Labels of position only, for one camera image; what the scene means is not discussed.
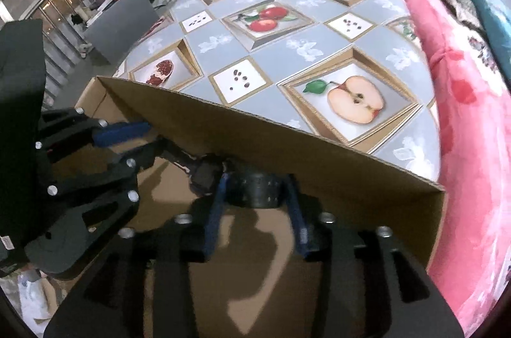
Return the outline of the brown cardboard box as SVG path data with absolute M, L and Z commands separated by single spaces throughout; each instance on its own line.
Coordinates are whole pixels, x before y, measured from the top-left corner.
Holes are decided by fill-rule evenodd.
M 343 227 L 390 227 L 424 269 L 431 259 L 444 202 L 432 182 L 301 131 L 145 84 L 93 78 L 77 105 L 108 122 L 144 120 L 157 139 L 192 156 L 216 154 L 292 174 L 300 191 Z M 138 182 L 139 212 L 129 221 L 134 235 L 158 229 L 206 196 L 194 194 L 185 171 L 162 157 Z M 224 201 L 215 250 L 189 271 L 196 337 L 313 337 L 320 263 L 306 262 L 296 250 L 287 206 L 253 209 Z M 155 337 L 152 283 L 147 271 L 142 337 Z

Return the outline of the dark purple smart watch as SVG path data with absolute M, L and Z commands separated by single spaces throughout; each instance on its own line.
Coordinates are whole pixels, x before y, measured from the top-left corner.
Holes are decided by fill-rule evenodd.
M 247 162 L 216 154 L 192 156 L 162 136 L 157 143 L 157 155 L 185 171 L 194 194 L 215 194 L 225 175 L 228 180 L 224 201 L 232 206 L 272 209 L 285 205 L 321 209 L 317 198 L 300 191 L 292 174 L 268 173 Z

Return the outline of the pink floral blanket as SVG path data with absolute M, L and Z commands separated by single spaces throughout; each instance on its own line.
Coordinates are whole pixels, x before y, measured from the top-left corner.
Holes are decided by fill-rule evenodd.
M 428 273 L 467 337 L 510 278 L 510 95 L 441 0 L 404 0 L 433 79 L 448 204 Z

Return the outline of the grey storage box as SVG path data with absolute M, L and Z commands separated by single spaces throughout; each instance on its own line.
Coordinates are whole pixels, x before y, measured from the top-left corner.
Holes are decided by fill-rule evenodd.
M 149 0 L 118 0 L 86 28 L 84 38 L 108 63 L 116 65 L 158 19 Z

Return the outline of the fruit pattern table cover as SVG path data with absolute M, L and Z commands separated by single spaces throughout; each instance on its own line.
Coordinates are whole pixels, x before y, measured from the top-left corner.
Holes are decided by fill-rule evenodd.
M 433 84 L 404 0 L 176 0 L 116 75 L 439 176 Z

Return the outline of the teal patterned pillow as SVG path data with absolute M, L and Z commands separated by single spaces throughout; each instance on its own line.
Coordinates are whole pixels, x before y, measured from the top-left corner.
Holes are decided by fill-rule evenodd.
M 501 74 L 510 81 L 510 9 L 501 0 L 471 0 Z

